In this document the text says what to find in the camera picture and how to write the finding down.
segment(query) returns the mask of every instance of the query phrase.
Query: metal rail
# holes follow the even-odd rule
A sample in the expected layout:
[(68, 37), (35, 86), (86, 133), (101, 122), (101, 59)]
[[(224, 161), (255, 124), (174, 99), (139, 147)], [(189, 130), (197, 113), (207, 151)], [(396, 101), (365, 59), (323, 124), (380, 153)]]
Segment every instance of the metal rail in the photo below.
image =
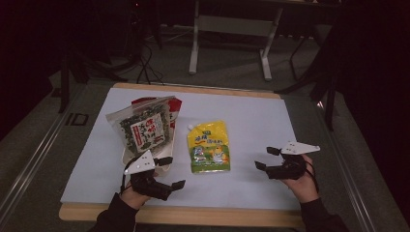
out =
[(84, 90), (84, 86), (85, 85), (76, 85), (74, 87), (73, 99), (71, 100), (71, 103), (63, 113), (57, 115), (39, 147), (15, 178), (15, 182), (12, 184), (6, 197), (2, 200), (0, 204), (0, 231), (4, 231), (7, 221), (12, 216), (15, 207), (39, 170), (39, 167), (48, 154), (54, 140), (58, 136), (60, 129), (64, 126), (64, 122), (67, 120), (68, 112), (70, 112), (73, 103), (78, 98), (79, 94)]

